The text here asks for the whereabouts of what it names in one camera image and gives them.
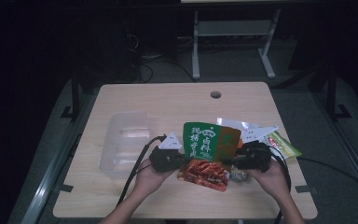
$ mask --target human hand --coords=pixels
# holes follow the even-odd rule
[[[259,170],[245,170],[244,172],[253,177],[261,188],[274,199],[290,194],[282,167],[275,160],[271,160],[270,167],[265,173]]]
[[[159,189],[162,183],[173,174],[173,172],[174,171],[158,173],[153,166],[151,166],[150,159],[142,161],[138,167],[138,174],[136,175],[135,186],[132,193],[138,194],[141,197],[147,197]]]

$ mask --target black device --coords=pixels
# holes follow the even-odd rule
[[[191,158],[179,153],[177,149],[159,149],[155,147],[149,156],[153,168],[164,173],[179,169],[183,164],[191,161]]]
[[[237,150],[237,156],[231,160],[222,160],[222,163],[232,164],[240,170],[257,169],[266,172],[269,169],[272,152],[269,146],[258,141],[243,144]]]

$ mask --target hole in table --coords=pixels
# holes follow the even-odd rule
[[[214,99],[219,99],[222,97],[222,93],[220,93],[220,91],[211,91],[211,97]]]

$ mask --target wire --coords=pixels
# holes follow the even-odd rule
[[[131,38],[134,38],[135,39],[135,46],[133,48],[130,48],[129,50],[132,51],[132,52],[135,52],[136,51],[136,48],[138,48],[138,45],[139,45],[139,39],[138,37],[136,37],[136,35],[127,35],[127,37],[131,37]]]
[[[191,36],[187,36],[187,37],[183,37],[183,38],[178,37],[178,40],[181,40],[181,39],[189,39],[189,40],[186,41],[184,44],[181,44],[178,46],[178,52],[182,51],[183,49],[190,48],[191,43],[193,43],[193,37],[191,37]]]
[[[330,165],[330,164],[324,163],[324,162],[322,162],[322,161],[316,161],[316,160],[308,159],[308,158],[297,157],[297,159],[298,159],[298,160],[301,160],[301,161],[311,161],[311,162],[315,162],[315,163],[321,164],[321,165],[323,165],[323,166],[326,166],[326,167],[328,167],[328,168],[330,168],[330,169],[332,169],[332,170],[335,170],[335,171],[337,171],[337,172],[339,172],[339,173],[342,173],[343,175],[349,177],[350,179],[354,180],[354,181],[358,184],[358,178],[357,178],[356,176],[351,175],[351,174],[349,174],[349,173],[347,173],[347,172],[345,172],[345,171],[343,171],[343,170],[340,170],[340,169],[338,169],[338,168],[335,167],[335,166],[332,166],[332,165]]]
[[[191,80],[192,80],[193,82],[196,82],[196,81],[197,81],[197,79],[193,78],[193,77],[190,75],[190,73],[189,73],[182,65],[180,65],[179,63],[170,62],[170,61],[164,61],[164,62],[148,62],[148,63],[171,63],[171,64],[174,64],[174,65],[176,65],[176,66],[182,68],[182,70],[185,71],[185,73],[191,78]]]
[[[287,163],[286,163],[286,160],[284,159],[284,156],[283,154],[280,152],[280,150],[278,150],[276,147],[272,147],[272,146],[269,146],[269,148],[272,148],[274,149],[275,151],[277,151],[279,154],[280,154],[280,159],[281,161],[284,163],[284,166],[287,168]]]
[[[153,138],[152,140],[150,140],[149,143],[147,143],[147,145],[145,145],[144,149],[142,150],[141,154],[138,157],[138,160],[136,160],[136,163],[133,165],[133,168],[131,170],[130,176],[127,179],[126,185],[124,186],[123,191],[121,192],[120,198],[118,199],[118,202],[116,204],[116,206],[118,206],[121,202],[123,202],[124,197],[126,196],[127,190],[130,186],[131,181],[133,180],[133,178],[135,177],[135,175],[137,174],[137,170],[139,167],[139,164],[141,164],[142,159],[144,158],[147,150],[150,148],[150,145],[153,144],[153,142],[155,142],[156,140],[160,140],[161,142],[166,138],[167,136],[164,134],[164,136],[158,136]]]
[[[147,61],[153,61],[156,59],[159,59],[161,57],[164,57],[163,54],[155,54],[155,55],[150,55],[150,56],[142,56],[143,60],[147,60]]]
[[[140,73],[140,76],[139,76],[140,82],[141,82],[141,83],[147,83],[147,82],[149,82],[149,81],[152,79],[153,75],[154,75],[153,69],[152,69],[151,67],[147,66],[146,64],[143,64],[143,63],[141,63],[141,64],[139,64],[139,65],[141,65],[141,66],[143,66],[143,67],[146,67],[146,68],[148,68],[148,69],[150,70],[150,77],[149,77],[148,79],[144,79],[143,76],[142,76],[142,73]]]

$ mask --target green snack bag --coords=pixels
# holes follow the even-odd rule
[[[302,155],[302,153],[297,148],[293,147],[289,141],[281,137],[277,131],[267,135],[266,141],[272,147],[278,149],[282,153],[285,160],[293,156],[298,157]]]
[[[196,160],[220,162],[237,153],[241,131],[216,124],[187,122],[184,125],[185,154]]]

